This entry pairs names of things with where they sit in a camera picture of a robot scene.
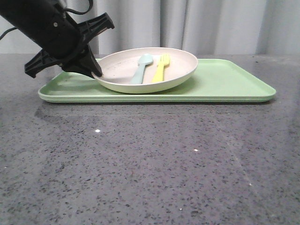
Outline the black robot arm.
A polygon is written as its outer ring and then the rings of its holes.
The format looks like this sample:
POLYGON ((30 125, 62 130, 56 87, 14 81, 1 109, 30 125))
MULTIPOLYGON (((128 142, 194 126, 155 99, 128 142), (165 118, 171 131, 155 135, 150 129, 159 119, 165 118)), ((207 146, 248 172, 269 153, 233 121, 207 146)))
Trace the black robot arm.
POLYGON ((59 0, 2 0, 0 15, 30 38, 41 51, 24 66, 34 78, 45 68, 58 65, 65 72, 101 77, 89 42, 114 24, 107 13, 77 23, 59 0))

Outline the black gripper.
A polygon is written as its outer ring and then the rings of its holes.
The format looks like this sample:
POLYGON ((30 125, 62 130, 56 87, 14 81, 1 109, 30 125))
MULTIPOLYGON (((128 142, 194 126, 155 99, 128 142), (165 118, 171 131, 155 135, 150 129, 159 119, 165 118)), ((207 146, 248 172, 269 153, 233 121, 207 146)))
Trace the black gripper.
POLYGON ((54 18, 50 32, 43 37, 42 50, 25 64, 25 73, 32 78, 45 68, 58 65, 65 72, 75 72, 88 77, 101 77, 102 69, 96 61, 89 42, 114 24, 107 13, 76 23, 69 15, 62 21, 54 18))

